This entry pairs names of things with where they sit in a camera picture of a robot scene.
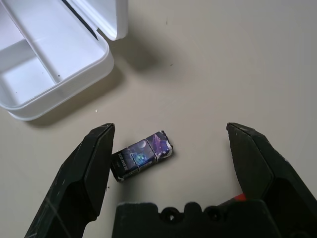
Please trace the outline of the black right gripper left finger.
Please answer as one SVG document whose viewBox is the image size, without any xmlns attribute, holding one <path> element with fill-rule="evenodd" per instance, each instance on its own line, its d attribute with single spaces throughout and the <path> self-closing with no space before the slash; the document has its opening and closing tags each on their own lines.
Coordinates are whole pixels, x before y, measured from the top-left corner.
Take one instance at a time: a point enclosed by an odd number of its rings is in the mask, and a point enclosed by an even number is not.
<svg viewBox="0 0 317 238">
<path fill-rule="evenodd" d="M 92 129 L 59 168 L 27 238 L 81 238 L 100 215 L 107 189 L 115 125 Z"/>
</svg>

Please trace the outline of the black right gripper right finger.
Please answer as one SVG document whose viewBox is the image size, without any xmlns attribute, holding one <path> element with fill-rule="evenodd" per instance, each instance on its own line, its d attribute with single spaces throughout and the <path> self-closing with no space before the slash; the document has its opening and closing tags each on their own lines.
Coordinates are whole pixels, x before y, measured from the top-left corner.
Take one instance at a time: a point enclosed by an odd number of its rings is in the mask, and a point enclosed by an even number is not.
<svg viewBox="0 0 317 238">
<path fill-rule="evenodd" d="M 245 197 L 266 204 L 284 238 L 315 238 L 317 200 L 291 164 L 255 129 L 235 122 L 226 129 Z"/>
</svg>

